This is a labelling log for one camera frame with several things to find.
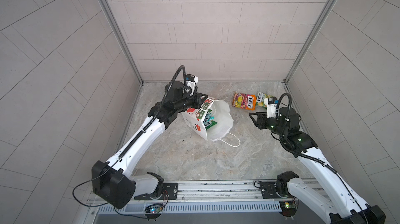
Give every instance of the marble floor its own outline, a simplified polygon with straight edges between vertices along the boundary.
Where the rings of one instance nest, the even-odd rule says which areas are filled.
[[[145,83],[127,132],[129,140],[164,95],[166,82]],[[206,141],[191,130],[181,114],[159,136],[137,164],[134,174],[154,172],[165,180],[252,180],[275,179],[292,170],[301,178],[313,178],[311,172],[292,154],[286,152],[268,130],[259,130],[248,116],[250,111],[232,107],[234,92],[256,94],[258,91],[279,97],[285,93],[282,82],[198,82],[198,91],[219,98],[230,105],[234,120],[230,131],[240,138],[233,148],[222,141]],[[227,135],[225,141],[236,145]]]

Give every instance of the metal corner post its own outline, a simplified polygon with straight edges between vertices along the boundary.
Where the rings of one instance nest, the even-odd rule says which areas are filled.
[[[325,20],[327,19],[330,11],[332,10],[333,6],[335,5],[337,0],[327,0],[320,15],[317,18],[317,21],[315,22],[314,26],[312,27],[310,33],[308,34],[308,37],[306,41],[304,42],[299,54],[296,57],[296,60],[294,61],[292,68],[290,68],[290,71],[287,73],[286,78],[284,79],[285,84],[287,84],[290,79],[292,79],[294,72],[296,71],[297,67],[299,66],[301,60],[303,57],[306,55],[309,47],[313,43],[315,37],[317,36],[318,32],[320,31],[322,25],[324,24]]]
[[[118,27],[117,21],[115,20],[115,18],[113,16],[113,13],[111,11],[110,6],[107,3],[107,0],[98,0],[98,1],[100,3],[100,6],[103,9],[103,12],[104,12],[108,22],[110,22],[111,29],[115,33],[115,37],[117,38],[117,41],[118,41],[122,51],[124,52],[125,56],[127,57],[127,60],[129,62],[129,64],[133,68],[133,71],[135,72],[139,82],[141,84],[143,84],[143,79],[140,76],[140,73],[139,73],[135,63],[133,62],[132,55],[131,55],[131,53],[130,53],[130,51],[129,51],[129,49],[128,49],[125,41],[124,41],[123,35],[121,33],[121,30]]]

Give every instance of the black cable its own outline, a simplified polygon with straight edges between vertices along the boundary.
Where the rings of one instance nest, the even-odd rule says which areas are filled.
[[[82,203],[81,201],[79,201],[79,200],[77,199],[77,197],[75,196],[75,189],[76,189],[77,187],[79,187],[80,185],[83,185],[83,184],[85,184],[85,183],[87,183],[87,182],[91,182],[91,181],[93,181],[93,180],[96,180],[97,178],[102,177],[102,176],[103,176],[104,174],[106,174],[112,167],[114,167],[114,165],[117,164],[118,161],[119,161],[119,160],[117,160],[110,168],[108,168],[104,173],[102,173],[102,174],[99,175],[98,177],[93,178],[93,179],[90,179],[90,180],[87,180],[87,181],[85,181],[85,182],[82,182],[81,184],[78,184],[76,187],[74,187],[74,189],[72,190],[72,196],[74,197],[74,199],[75,199],[79,204],[81,204],[81,205],[83,205],[83,206],[85,206],[85,207],[88,207],[88,208],[100,207],[100,206],[104,206],[104,205],[108,204],[108,202],[107,202],[107,203],[100,204],[100,205],[96,205],[96,206],[86,205],[86,204]]]
[[[119,215],[130,216],[130,217],[136,217],[136,218],[139,218],[139,219],[146,219],[146,220],[148,220],[148,218],[145,218],[145,217],[139,217],[139,216],[131,215],[131,214],[122,214],[122,213],[118,212],[117,209],[116,209],[115,207],[114,207],[114,211],[117,212],[117,214],[119,214]]]

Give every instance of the tiled wall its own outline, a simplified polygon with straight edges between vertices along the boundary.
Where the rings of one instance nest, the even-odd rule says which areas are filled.
[[[333,166],[400,223],[400,0],[338,0],[289,82]]]
[[[282,80],[326,0],[108,2],[146,81]]]
[[[97,0],[0,0],[0,222],[72,223],[138,88]]]

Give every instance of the bag handle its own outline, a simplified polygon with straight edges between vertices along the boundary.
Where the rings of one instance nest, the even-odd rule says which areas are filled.
[[[219,138],[217,138],[217,140],[223,141],[223,142],[225,142],[226,144],[228,144],[229,146],[236,148],[236,147],[238,147],[238,146],[240,145],[240,139],[239,139],[237,136],[235,136],[234,134],[231,134],[231,135],[233,135],[234,137],[236,137],[236,138],[239,140],[239,144],[238,144],[237,146],[233,146],[233,145],[231,145],[231,144],[229,144],[229,143],[227,143],[227,142],[225,142],[224,140],[219,139]]]

